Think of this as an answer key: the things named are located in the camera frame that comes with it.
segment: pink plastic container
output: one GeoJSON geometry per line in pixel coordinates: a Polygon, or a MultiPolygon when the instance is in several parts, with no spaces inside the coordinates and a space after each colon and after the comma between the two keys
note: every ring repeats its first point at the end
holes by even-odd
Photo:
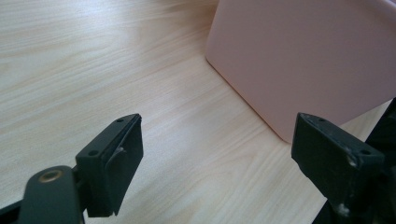
{"type": "Polygon", "coordinates": [[[396,97],[396,3],[220,0],[206,58],[291,142],[298,112],[342,124],[396,97]]]}

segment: wood grain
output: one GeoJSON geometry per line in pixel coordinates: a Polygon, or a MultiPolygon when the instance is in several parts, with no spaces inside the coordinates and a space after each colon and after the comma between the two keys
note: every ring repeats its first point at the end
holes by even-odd
{"type": "MultiPolygon", "coordinates": [[[[1,1],[0,206],[112,120],[143,117],[117,217],[88,223],[310,223],[324,203],[205,60],[217,0],[1,1]]],[[[343,127],[364,139],[379,108],[343,127]]]]}

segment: wooden table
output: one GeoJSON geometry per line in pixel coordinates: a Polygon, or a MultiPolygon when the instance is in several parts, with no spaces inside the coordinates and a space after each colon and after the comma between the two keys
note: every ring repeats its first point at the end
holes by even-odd
{"type": "MultiPolygon", "coordinates": [[[[325,199],[205,60],[217,3],[1,1],[0,206],[140,113],[145,156],[120,213],[88,223],[310,223],[325,199]]],[[[344,128],[364,139],[385,107],[344,128]]]]}

